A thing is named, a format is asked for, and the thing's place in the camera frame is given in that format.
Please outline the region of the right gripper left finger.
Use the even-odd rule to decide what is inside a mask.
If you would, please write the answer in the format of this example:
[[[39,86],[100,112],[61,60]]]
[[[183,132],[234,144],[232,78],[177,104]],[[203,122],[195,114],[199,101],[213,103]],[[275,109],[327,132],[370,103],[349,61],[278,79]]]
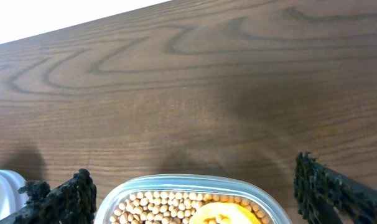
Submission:
[[[47,182],[30,180],[17,192],[27,194],[25,207],[0,220],[0,224],[94,223],[96,185],[86,169],[53,190]]]

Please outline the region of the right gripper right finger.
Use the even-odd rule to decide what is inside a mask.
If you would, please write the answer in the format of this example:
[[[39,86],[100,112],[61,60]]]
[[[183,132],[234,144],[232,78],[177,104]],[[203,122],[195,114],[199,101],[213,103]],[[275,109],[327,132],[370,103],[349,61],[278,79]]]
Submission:
[[[298,214],[307,223],[377,224],[377,190],[319,164],[309,153],[298,153],[294,176]]]

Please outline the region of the yellow measuring scoop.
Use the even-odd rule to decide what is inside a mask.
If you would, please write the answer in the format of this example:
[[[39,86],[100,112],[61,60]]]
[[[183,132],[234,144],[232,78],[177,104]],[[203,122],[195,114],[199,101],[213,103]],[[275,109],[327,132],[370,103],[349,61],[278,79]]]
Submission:
[[[260,224],[258,218],[246,208],[235,203],[213,202],[200,207],[192,216],[190,224],[209,223],[221,218],[221,223]]]

